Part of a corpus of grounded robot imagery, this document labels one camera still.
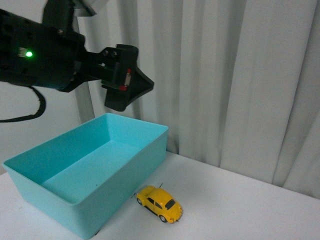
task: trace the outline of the red component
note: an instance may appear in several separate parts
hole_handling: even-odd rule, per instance
[[[120,85],[119,90],[121,90],[121,91],[127,91],[127,86],[125,86],[125,85]]]

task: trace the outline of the toy car windshield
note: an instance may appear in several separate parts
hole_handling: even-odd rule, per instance
[[[167,210],[169,210],[173,205],[175,205],[175,200],[171,199],[170,201],[167,202],[167,204],[165,205],[165,208]]]

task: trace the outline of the white wall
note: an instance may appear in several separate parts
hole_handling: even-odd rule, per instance
[[[41,22],[45,3],[45,0],[0,0],[0,9]],[[0,163],[80,124],[74,91],[37,89],[46,98],[46,111],[34,120],[0,123]],[[38,107],[38,98],[29,88],[0,82],[0,119],[34,114]]]

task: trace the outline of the white curtain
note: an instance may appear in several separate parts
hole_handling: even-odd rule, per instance
[[[169,126],[167,150],[320,199],[317,0],[109,0],[79,18],[89,51],[139,48],[155,82],[124,116]],[[95,116],[106,91],[89,89]]]

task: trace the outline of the black cable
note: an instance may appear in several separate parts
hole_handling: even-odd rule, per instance
[[[34,87],[27,86],[27,88],[30,88],[31,90],[33,90],[40,101],[38,111],[35,114],[31,114],[31,115],[27,115],[27,116],[20,116],[20,117],[0,120],[0,123],[15,123],[15,122],[27,121],[27,120],[31,120],[31,119],[36,119],[36,118],[40,117],[42,114],[44,114],[44,112],[46,110],[46,106],[47,106],[45,97]]]

